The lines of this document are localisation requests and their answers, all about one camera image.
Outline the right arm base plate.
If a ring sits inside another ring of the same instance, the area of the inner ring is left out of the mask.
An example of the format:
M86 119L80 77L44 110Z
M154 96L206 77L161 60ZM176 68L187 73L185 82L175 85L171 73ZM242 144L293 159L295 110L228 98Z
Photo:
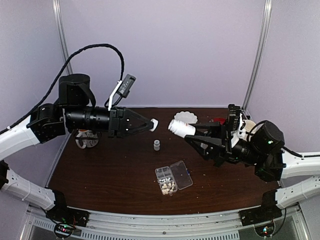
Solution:
M277 206L259 206L239 211L242 226L255 225L282 216L282 210Z

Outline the small white pill bottle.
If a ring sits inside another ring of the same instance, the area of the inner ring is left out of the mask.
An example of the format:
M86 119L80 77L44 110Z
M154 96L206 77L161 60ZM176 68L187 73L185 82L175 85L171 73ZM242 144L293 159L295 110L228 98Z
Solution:
M160 141L159 141L158 139L154 140L154 142L153 142L153 149L154 149L155 151L159 151L160 148L161 148L161 143L160 143Z

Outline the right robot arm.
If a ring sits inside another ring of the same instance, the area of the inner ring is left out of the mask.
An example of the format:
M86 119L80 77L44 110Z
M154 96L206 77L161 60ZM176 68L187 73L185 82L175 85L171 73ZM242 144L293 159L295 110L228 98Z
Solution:
M277 182L289 177L307 175L309 179L291 187L279 188L263 194L256 210L259 220L268 220L299 201L320 192L320 155L294 153L285 147L283 132L265 120L246 130L246 121L227 120L224 124L182 123L176 132L184 138L204 160L213 160L216 167L224 163L242 163L253 167L254 173L265 182Z

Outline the white bottle cap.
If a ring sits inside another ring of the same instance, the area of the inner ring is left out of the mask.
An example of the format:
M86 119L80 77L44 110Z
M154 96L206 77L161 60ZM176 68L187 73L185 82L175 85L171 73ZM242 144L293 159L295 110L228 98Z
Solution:
M155 118L152 118L150 121L152 122L153 125L152 125L152 128L149 131L150 132L154 132L158 127L159 121L157 119L155 119Z

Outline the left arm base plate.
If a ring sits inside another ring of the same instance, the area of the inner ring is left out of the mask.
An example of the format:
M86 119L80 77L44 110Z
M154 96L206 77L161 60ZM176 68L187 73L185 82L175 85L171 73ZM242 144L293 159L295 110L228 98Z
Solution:
M85 210L70 207L54 207L46 210L49 219L60 223L66 223L72 226L86 227L90 213Z

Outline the clear plastic pill organizer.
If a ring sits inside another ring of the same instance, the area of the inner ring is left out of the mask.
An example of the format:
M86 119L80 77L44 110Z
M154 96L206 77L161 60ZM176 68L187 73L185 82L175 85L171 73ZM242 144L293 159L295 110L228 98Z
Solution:
M156 168L155 176L161 192L161 186L164 183L174 183L174 188L176 189L176 192L189 188L193 185L193 180L191 178L190 172L188 171L188 168L186 167L185 162L183 160L173 163L170 166ZM158 180L162 178L171 178L171 181L159 183Z

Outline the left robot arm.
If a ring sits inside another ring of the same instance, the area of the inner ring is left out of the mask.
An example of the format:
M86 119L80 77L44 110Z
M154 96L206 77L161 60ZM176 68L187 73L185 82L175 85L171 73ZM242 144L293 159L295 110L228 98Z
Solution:
M72 218L65 196L43 188L16 174L5 158L30 146L44 144L74 130L106 132L110 138L124 138L145 131L153 132L159 122L113 105L98 107L90 89L90 77L76 73L58 80L58 100L36 107L22 121L0 135L0 190L22 201L52 211L61 222Z

